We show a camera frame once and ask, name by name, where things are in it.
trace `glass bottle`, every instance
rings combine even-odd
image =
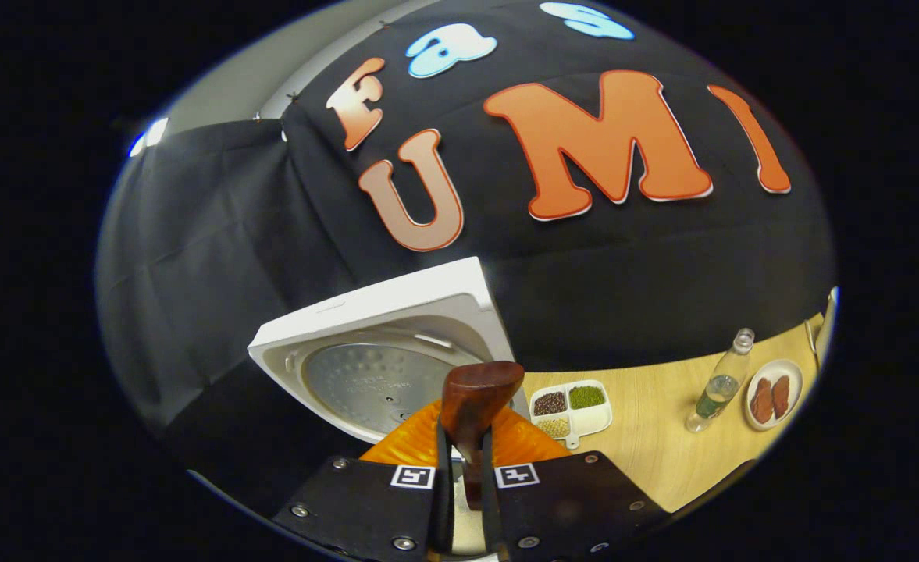
[[[733,347],[713,369],[702,397],[695,404],[695,411],[685,420],[688,431],[698,433],[709,427],[712,420],[723,413],[726,405],[737,395],[747,378],[747,365],[753,346],[754,332],[750,328],[741,328],[733,339]]]

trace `brown food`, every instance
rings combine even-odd
[[[751,415],[758,420],[758,423],[765,423],[771,419],[771,382],[766,378],[758,381],[758,389],[754,393],[754,399],[751,400]]]
[[[775,419],[781,419],[789,409],[789,377],[781,377],[772,388]]]

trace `light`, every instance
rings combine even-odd
[[[164,129],[167,128],[167,117],[156,120],[150,129],[146,132],[146,146],[153,146],[160,142],[160,137],[164,135]]]
[[[141,138],[138,138],[137,142],[134,142],[134,146],[130,149],[131,158],[134,156],[137,156],[137,154],[141,153],[141,151],[144,150],[144,139],[145,138],[146,138],[146,134],[142,134]]]

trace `white sectioned dish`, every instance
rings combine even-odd
[[[588,406],[574,410],[570,407],[570,391],[578,386],[595,386],[601,390],[605,397],[605,402],[596,406]],[[566,410],[552,414],[535,415],[535,401],[551,392],[562,392],[565,400]],[[540,388],[532,393],[532,398],[528,402],[529,412],[531,412],[531,421],[536,426],[547,420],[565,419],[569,423],[570,433],[563,437],[554,437],[557,441],[563,441],[567,449],[576,449],[580,447],[580,438],[584,435],[597,433],[612,424],[612,402],[608,399],[608,392],[605,385],[596,380],[583,380],[567,384],[558,384]]]
[[[768,379],[772,387],[774,387],[775,383],[783,376],[789,377],[789,409],[780,419],[775,419],[775,414],[773,413],[770,420],[765,423],[758,423],[758,420],[754,419],[754,415],[751,414],[751,400],[754,399],[754,394],[758,390],[758,381],[762,380],[762,378]],[[775,427],[782,420],[788,418],[789,414],[796,408],[802,390],[803,371],[800,370],[799,365],[788,359],[776,359],[765,364],[751,378],[751,382],[747,385],[747,390],[744,393],[744,415],[747,417],[747,423],[758,431],[767,431]]]

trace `wooden tabletop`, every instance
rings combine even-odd
[[[817,333],[823,316],[809,320]],[[712,425],[698,434],[685,429],[685,418],[702,394],[713,367],[726,350],[673,363],[605,371],[525,373],[525,395],[540,388],[585,379],[600,381],[612,405],[612,424],[580,438],[574,452],[598,450],[651,499],[675,512],[708,491],[741,463],[761,457],[799,414],[817,376],[806,326],[755,342],[740,392]],[[753,429],[743,401],[748,382],[762,365],[789,359],[803,373],[803,390],[790,414],[768,431]]]

